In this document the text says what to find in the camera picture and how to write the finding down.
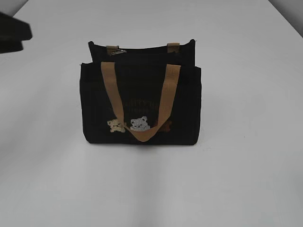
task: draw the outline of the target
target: black canvas bag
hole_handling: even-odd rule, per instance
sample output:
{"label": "black canvas bag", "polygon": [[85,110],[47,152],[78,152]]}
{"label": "black canvas bag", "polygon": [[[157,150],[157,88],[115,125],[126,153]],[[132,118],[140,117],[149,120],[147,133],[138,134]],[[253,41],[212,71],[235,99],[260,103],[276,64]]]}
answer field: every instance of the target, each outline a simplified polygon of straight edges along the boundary
{"label": "black canvas bag", "polygon": [[131,61],[132,59],[149,59],[150,62],[178,65],[195,65],[195,40],[187,44],[168,43],[166,46],[128,49],[119,46],[100,46],[89,42],[89,51],[93,62],[99,61]]}
{"label": "black canvas bag", "polygon": [[89,143],[193,145],[200,129],[201,88],[201,69],[194,66],[83,63],[84,136]]}

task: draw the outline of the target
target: bag handle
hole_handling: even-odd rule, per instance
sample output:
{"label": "bag handle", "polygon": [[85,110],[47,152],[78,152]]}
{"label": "bag handle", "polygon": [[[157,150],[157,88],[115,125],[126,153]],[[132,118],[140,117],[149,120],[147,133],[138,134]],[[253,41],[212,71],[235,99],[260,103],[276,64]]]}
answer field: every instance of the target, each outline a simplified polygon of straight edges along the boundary
{"label": "bag handle", "polygon": [[179,53],[180,43],[168,43],[167,44],[167,53],[176,52]]}
{"label": "bag handle", "polygon": [[134,131],[124,123],[124,110],[117,86],[115,62],[101,62],[101,72],[105,89],[112,104],[114,114],[121,125],[123,125],[137,140],[141,142],[148,141],[170,117],[178,85],[180,68],[180,65],[166,65],[165,79],[159,105],[158,124],[146,131]]}

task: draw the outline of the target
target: zipper pull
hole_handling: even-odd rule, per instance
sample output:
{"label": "zipper pull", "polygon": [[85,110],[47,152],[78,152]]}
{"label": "zipper pull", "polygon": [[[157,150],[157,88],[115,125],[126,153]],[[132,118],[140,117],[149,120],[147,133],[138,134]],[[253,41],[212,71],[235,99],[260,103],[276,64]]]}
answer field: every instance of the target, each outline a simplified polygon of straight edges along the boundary
{"label": "zipper pull", "polygon": [[119,54],[119,53],[126,53],[126,50],[117,49],[115,52],[112,52],[112,55]]}

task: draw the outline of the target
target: white backdrop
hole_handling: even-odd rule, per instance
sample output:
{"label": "white backdrop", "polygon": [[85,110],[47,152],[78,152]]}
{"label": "white backdrop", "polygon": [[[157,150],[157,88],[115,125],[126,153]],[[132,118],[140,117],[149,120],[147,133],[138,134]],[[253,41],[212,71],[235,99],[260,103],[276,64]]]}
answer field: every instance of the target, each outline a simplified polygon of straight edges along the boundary
{"label": "white backdrop", "polygon": [[[303,40],[266,0],[31,0],[0,55],[0,226],[303,226]],[[91,145],[87,42],[196,43],[195,146]]]}

